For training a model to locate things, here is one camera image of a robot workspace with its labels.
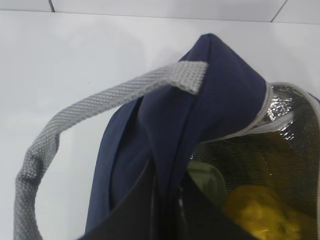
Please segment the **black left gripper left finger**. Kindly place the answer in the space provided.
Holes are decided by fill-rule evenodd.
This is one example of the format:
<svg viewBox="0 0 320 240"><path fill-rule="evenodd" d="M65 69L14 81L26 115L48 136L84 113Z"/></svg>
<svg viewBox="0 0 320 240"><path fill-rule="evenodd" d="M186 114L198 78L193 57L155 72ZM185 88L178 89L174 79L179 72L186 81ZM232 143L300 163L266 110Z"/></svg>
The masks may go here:
<svg viewBox="0 0 320 240"><path fill-rule="evenodd" d="M158 240L159 190L156 168L148 161L127 196L82 240Z"/></svg>

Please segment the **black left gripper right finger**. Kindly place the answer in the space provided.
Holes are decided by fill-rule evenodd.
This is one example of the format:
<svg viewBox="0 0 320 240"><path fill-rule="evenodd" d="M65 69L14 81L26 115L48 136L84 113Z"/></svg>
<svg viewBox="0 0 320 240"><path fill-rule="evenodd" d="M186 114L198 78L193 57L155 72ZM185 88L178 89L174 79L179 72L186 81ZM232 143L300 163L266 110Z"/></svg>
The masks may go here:
<svg viewBox="0 0 320 240"><path fill-rule="evenodd" d="M186 173L175 196L178 240L254 240L214 205Z"/></svg>

